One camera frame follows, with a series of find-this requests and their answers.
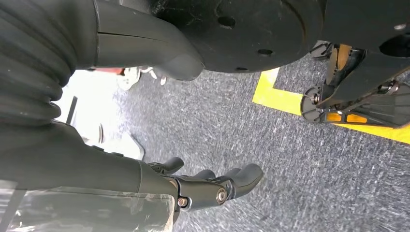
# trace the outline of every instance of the red object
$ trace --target red object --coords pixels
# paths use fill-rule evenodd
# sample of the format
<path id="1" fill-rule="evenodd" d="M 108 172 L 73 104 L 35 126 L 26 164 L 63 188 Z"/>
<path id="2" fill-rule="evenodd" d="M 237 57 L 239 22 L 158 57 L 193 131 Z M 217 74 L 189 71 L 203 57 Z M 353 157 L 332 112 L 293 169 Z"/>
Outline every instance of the red object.
<path id="1" fill-rule="evenodd" d="M 105 73 L 115 73 L 117 75 L 122 75 L 124 73 L 124 69 L 121 68 L 112 68 L 112 69 L 95 69 L 95 71 L 105 72 Z"/>

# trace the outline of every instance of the robotic hand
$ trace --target robotic hand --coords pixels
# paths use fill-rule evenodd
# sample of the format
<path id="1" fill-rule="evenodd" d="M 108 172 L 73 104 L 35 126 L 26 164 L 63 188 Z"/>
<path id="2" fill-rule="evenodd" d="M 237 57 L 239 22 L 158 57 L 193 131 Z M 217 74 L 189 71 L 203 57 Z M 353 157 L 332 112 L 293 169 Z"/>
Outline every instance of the robotic hand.
<path id="1" fill-rule="evenodd" d="M 195 176 L 172 175 L 184 165 L 180 158 L 172 158 L 164 164 L 148 165 L 177 188 L 177 205 L 182 211 L 216 207 L 244 196 L 263 177 L 261 168 L 256 164 L 249 164 L 244 169 L 232 169 L 220 177 L 216 177 L 211 170 L 203 170 Z"/>

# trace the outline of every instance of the wheel hole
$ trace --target wheel hole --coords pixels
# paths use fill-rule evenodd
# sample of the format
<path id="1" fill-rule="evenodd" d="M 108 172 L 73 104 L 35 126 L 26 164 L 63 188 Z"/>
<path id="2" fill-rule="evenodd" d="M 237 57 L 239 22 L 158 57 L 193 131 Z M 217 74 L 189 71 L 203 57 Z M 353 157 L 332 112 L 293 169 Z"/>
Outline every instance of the wheel hole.
<path id="1" fill-rule="evenodd" d="M 258 50 L 258 54 L 259 54 L 261 57 L 268 57 L 268 56 L 270 56 L 272 53 L 273 53 L 273 51 L 272 51 L 272 50 L 269 50 L 269 49 L 259 49 L 259 50 Z"/>
<path id="2" fill-rule="evenodd" d="M 242 67 L 237 67 L 236 71 L 244 72 L 244 71 L 248 71 L 248 69 L 247 68 L 242 68 Z"/>
<path id="3" fill-rule="evenodd" d="M 236 21 L 232 17 L 222 16 L 218 18 L 218 23 L 222 28 L 233 29 L 235 27 Z"/>
<path id="4" fill-rule="evenodd" d="M 383 54 L 391 57 L 410 57 L 410 33 L 387 40 L 379 49 Z"/>

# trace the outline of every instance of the orange reflector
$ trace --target orange reflector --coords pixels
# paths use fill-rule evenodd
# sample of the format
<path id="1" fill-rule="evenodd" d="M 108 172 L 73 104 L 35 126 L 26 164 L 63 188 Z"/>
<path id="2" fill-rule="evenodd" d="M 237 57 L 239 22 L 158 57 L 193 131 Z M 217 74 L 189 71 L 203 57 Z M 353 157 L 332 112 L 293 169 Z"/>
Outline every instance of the orange reflector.
<path id="1" fill-rule="evenodd" d="M 342 116 L 336 113 L 329 113 L 326 114 L 326 119 L 331 122 L 340 122 L 342 120 Z"/>
<path id="2" fill-rule="evenodd" d="M 303 97 L 302 94 L 292 93 L 281 89 L 275 89 L 274 84 L 278 76 L 279 68 L 262 72 L 261 78 L 259 78 L 258 85 L 256 87 L 255 95 L 253 96 L 253 102 L 256 104 L 264 105 L 269 108 L 288 112 L 294 115 L 300 116 L 300 101 Z M 359 116 L 350 115 L 348 121 L 357 120 Z M 361 123 L 367 121 L 366 118 L 360 118 Z M 400 129 L 393 129 L 387 127 L 377 127 L 369 125 L 352 125 L 352 124 L 336 124 L 340 127 L 349 128 L 355 131 L 361 131 L 368 134 L 373 134 L 386 139 L 396 140 L 402 143 L 410 145 L 410 125 L 407 125 Z"/>
<path id="3" fill-rule="evenodd" d="M 342 116 L 336 113 L 329 113 L 326 115 L 326 119 L 331 122 L 340 122 Z M 347 115 L 347 122 L 367 123 L 367 118 L 358 115 Z"/>
<path id="4" fill-rule="evenodd" d="M 358 115 L 348 115 L 347 116 L 348 122 L 360 122 L 360 123 L 367 123 L 367 118 L 361 117 Z"/>

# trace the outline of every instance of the gray carpet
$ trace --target gray carpet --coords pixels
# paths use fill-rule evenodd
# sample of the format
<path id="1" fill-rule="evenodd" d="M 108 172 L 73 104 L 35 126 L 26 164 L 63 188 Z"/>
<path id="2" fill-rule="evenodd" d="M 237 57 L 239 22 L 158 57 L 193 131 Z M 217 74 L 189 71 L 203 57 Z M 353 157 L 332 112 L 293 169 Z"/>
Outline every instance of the gray carpet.
<path id="1" fill-rule="evenodd" d="M 280 70 L 276 88 L 302 93 L 324 67 L 306 57 Z M 410 146 L 254 104 L 258 78 L 205 71 L 160 86 L 144 77 L 116 93 L 120 119 L 108 130 L 130 131 L 147 162 L 181 157 L 180 174 L 251 162 L 265 171 L 248 196 L 183 213 L 174 231 L 410 231 Z"/>

